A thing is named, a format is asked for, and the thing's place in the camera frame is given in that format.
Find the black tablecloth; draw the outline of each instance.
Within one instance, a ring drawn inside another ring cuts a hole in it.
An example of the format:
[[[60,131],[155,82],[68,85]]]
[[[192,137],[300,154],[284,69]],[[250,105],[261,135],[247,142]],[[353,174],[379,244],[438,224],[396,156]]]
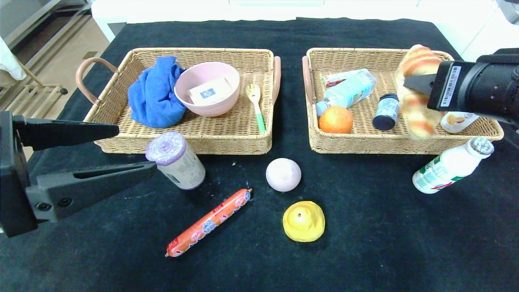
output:
[[[312,47],[409,48],[459,55],[431,23],[297,19],[128,24],[102,55],[120,64],[136,47],[268,48],[282,60],[272,150],[261,156],[200,155],[208,177],[183,192],[161,173],[33,232],[0,238],[3,291],[506,291],[519,290],[518,139],[509,126],[495,153],[469,177],[435,195],[411,175],[426,155],[321,155],[310,150],[301,57]],[[95,65],[95,95],[111,72]],[[91,104],[74,92],[60,118],[82,120]],[[266,182],[270,161],[299,163],[288,193]],[[144,161],[93,143],[36,152],[31,174]],[[166,245],[236,190],[253,200],[178,258]],[[313,243],[283,232],[292,203],[326,215]]]

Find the bottle cap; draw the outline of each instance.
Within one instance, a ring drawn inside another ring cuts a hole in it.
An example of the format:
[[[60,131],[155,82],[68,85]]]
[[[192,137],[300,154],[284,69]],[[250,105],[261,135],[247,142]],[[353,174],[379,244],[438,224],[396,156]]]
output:
[[[470,154],[479,158],[487,158],[494,152],[494,145],[483,137],[476,137],[467,142]]]
[[[396,122],[387,115],[378,115],[373,118],[373,127],[381,131],[391,130]]]
[[[328,108],[330,107],[328,105],[328,103],[324,100],[322,101],[319,101],[318,103],[316,103],[316,111],[317,111],[317,116],[322,116],[323,112]]]
[[[394,99],[398,100],[398,96],[396,94],[384,94],[383,96],[380,97],[379,101],[382,99],[385,99],[385,98],[394,98]]]
[[[177,161],[187,149],[187,142],[179,132],[166,132],[153,139],[146,147],[146,159],[159,166]]]

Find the bread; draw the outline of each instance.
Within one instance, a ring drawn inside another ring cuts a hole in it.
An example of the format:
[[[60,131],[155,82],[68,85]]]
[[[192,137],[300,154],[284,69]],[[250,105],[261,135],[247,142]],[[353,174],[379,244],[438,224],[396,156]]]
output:
[[[409,136],[414,140],[429,139],[443,113],[428,109],[429,96],[404,87],[404,80],[411,75],[436,74],[441,62],[440,57],[428,47],[414,45],[397,68],[397,95]]]

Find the white cloth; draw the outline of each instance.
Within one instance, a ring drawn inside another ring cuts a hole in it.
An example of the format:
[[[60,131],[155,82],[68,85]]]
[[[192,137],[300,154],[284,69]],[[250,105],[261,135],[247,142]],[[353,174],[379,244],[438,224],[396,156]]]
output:
[[[7,47],[4,39],[0,37],[0,70],[9,72],[16,80],[23,80],[27,74],[23,70],[18,60]]]

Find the green fork handle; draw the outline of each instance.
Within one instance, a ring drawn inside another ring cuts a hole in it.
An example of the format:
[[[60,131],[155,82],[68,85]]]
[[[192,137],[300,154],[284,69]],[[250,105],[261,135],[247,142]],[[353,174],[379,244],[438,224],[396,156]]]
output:
[[[256,113],[256,121],[258,123],[259,133],[262,134],[265,131],[265,124],[263,123],[261,112]]]

